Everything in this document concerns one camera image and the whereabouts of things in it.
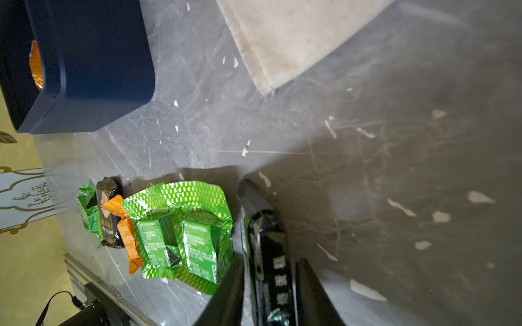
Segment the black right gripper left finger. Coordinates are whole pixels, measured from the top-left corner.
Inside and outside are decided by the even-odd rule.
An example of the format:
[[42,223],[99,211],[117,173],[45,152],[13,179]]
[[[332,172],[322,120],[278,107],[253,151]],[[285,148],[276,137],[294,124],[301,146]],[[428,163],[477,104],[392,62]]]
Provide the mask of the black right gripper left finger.
[[235,260],[194,325],[241,325],[244,287],[244,263]]

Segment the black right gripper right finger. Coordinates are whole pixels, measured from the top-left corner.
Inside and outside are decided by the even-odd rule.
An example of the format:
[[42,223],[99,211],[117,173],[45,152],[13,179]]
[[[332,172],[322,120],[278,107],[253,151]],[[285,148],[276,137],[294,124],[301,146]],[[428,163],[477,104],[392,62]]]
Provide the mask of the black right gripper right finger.
[[299,325],[345,325],[305,258],[296,263],[296,306]]

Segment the black cookie packet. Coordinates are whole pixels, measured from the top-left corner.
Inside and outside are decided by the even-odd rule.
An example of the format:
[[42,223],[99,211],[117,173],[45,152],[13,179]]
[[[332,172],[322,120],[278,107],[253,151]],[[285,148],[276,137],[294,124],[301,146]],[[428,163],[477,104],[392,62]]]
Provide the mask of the black cookie packet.
[[296,325],[292,266],[282,218],[249,179],[239,182],[243,255],[255,325]]
[[117,229],[121,218],[102,207],[117,195],[122,195],[120,180],[117,177],[104,177],[97,183],[96,197],[101,221],[102,244],[106,247],[123,249],[125,246]]

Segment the green cookie packet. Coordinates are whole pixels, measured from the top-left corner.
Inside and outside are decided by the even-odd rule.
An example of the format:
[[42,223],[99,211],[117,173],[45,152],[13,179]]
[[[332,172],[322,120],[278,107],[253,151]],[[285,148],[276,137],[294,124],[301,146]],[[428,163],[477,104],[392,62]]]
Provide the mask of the green cookie packet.
[[145,279],[175,280],[182,267],[166,189],[166,183],[159,183],[122,201],[122,208],[134,225]]
[[175,277],[212,296],[233,261],[232,215],[225,194],[202,181],[170,183],[167,189],[182,254]]
[[96,188],[89,184],[82,184],[78,190],[77,206],[82,223],[87,232],[94,234],[101,243],[103,241],[101,219],[96,198]]

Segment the orange cookie packet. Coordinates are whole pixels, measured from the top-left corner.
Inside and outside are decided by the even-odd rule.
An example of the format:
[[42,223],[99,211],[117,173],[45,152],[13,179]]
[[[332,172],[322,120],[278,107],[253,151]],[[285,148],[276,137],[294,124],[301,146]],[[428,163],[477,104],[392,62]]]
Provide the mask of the orange cookie packet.
[[126,249],[127,258],[129,260],[129,274],[134,274],[143,266],[143,261],[139,252],[134,224],[122,208],[123,200],[124,198],[121,195],[117,195],[102,204],[101,211],[106,217],[114,215],[120,218],[116,227]]

